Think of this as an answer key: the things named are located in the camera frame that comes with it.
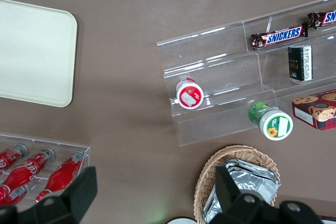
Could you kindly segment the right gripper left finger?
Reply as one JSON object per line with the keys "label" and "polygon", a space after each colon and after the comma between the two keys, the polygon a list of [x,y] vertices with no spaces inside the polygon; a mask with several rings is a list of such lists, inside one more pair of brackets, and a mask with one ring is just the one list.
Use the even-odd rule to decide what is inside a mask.
{"label": "right gripper left finger", "polygon": [[98,193],[97,171],[86,167],[59,196],[50,196],[20,212],[16,223],[80,223]]}

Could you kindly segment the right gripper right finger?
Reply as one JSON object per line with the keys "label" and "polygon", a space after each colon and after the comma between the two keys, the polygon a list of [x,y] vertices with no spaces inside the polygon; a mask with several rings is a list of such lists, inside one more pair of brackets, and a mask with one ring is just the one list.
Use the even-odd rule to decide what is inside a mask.
{"label": "right gripper right finger", "polygon": [[211,223],[280,223],[279,210],[241,193],[224,166],[216,167],[215,190],[222,212]]}

